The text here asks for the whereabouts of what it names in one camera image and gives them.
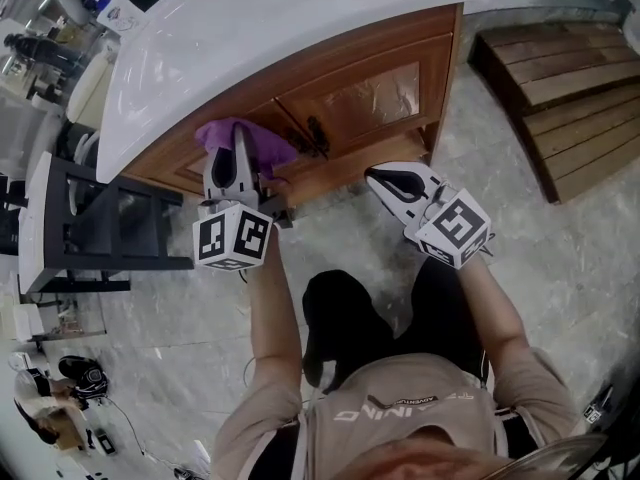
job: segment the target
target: sink vanity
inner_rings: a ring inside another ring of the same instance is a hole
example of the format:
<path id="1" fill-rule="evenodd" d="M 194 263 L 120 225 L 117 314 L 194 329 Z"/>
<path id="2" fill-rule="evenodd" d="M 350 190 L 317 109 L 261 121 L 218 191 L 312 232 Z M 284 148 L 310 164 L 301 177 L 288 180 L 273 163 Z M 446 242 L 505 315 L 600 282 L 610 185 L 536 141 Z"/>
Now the sink vanity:
<path id="1" fill-rule="evenodd" d="M 290 206 L 436 148 L 466 0 L 161 0 L 121 48 L 98 154 L 202 196 L 195 131 L 230 116 L 298 151 L 272 187 Z"/>

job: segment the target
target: cabinet door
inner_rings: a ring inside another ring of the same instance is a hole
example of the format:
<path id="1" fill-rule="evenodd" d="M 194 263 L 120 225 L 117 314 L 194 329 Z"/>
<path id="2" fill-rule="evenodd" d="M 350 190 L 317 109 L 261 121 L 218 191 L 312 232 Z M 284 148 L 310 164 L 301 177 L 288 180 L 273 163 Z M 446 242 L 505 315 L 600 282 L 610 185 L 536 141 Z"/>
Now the cabinet door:
<path id="1" fill-rule="evenodd" d="M 246 113 L 239 113 L 259 126 L 285 138 L 299 153 L 293 163 L 278 169 L 289 173 L 304 170 L 324 157 L 313 147 L 306 132 L 280 107 L 275 100 L 268 101 L 258 108 Z M 172 141 L 168 147 L 159 149 L 157 153 L 145 152 L 142 167 L 130 171 L 138 179 L 146 179 L 168 186 L 176 190 L 202 195 L 202 171 L 207 160 L 207 153 L 196 143 L 193 137 L 185 140 Z"/>
<path id="2" fill-rule="evenodd" d="M 280 96 L 314 145 L 337 158 L 437 121 L 451 34 L 356 62 Z"/>

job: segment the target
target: white shirt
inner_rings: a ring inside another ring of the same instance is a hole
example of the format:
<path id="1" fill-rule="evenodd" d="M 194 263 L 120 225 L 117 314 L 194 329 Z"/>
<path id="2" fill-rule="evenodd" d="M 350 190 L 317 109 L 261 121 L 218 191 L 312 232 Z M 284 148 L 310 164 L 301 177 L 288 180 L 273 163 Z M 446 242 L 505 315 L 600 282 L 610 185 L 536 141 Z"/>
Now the white shirt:
<path id="1" fill-rule="evenodd" d="M 14 394 L 16 401 L 22 406 L 32 418 L 42 416 L 43 412 L 49 413 L 54 408 L 59 408 L 60 404 L 52 396 L 40 396 L 38 386 L 31 374 L 25 370 L 18 372 L 14 383 Z"/>

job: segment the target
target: wooden cabinet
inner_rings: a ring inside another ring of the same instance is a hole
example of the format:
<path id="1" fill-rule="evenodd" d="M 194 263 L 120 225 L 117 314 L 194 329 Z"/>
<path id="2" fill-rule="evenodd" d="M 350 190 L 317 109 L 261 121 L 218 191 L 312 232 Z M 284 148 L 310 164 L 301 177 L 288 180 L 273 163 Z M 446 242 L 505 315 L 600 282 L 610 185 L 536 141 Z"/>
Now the wooden cabinet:
<path id="1" fill-rule="evenodd" d="M 278 97 L 329 159 L 435 122 L 451 34 L 351 64 Z"/>
<path id="2" fill-rule="evenodd" d="M 176 124 L 125 170 L 203 194 L 209 121 L 248 119 L 292 144 L 298 159 L 270 187 L 290 205 L 362 179 L 368 166 L 428 158 L 442 124 L 462 6 L 390 18 L 346 32 L 243 80 Z"/>

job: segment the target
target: purple cloth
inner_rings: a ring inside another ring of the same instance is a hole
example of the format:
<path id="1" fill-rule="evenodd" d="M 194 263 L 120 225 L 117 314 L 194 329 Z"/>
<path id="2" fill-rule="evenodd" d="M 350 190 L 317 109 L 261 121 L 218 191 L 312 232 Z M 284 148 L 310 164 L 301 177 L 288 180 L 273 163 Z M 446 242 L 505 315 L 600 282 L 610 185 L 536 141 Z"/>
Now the purple cloth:
<path id="1" fill-rule="evenodd" d="M 211 153 L 216 147 L 233 149 L 233 127 L 236 123 L 242 123 L 251 132 L 253 137 L 253 151 L 257 155 L 260 174 L 268 180 L 274 179 L 273 169 L 279 165 L 293 162 L 298 153 L 282 137 L 273 132 L 253 124 L 245 119 L 228 117 L 211 121 L 196 132 L 196 141 Z"/>

